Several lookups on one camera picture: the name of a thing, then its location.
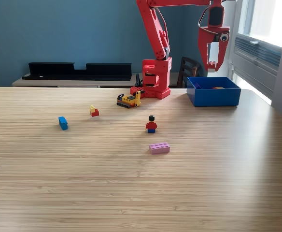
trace chair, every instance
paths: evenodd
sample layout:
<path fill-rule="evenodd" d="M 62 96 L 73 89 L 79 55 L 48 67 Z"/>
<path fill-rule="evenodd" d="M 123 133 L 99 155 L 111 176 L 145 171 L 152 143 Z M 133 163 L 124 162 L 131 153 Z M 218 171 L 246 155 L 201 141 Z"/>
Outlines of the chair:
<path fill-rule="evenodd" d="M 185 83 L 185 87 L 187 88 L 187 78 L 190 76 L 196 77 L 199 76 L 199 70 L 201 65 L 199 62 L 194 61 L 188 57 L 182 57 L 181 61 L 181 69 L 179 71 L 179 78 L 177 83 L 177 88 L 183 88 L 183 81 Z"/>

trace wood grain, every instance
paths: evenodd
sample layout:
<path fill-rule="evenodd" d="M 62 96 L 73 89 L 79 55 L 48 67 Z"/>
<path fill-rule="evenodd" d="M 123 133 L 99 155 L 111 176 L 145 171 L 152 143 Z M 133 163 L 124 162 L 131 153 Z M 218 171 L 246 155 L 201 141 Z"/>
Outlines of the wood grain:
<path fill-rule="evenodd" d="M 0 232 L 282 232 L 281 115 L 248 90 L 237 108 L 173 89 L 129 110 L 126 91 L 0 88 Z"/>

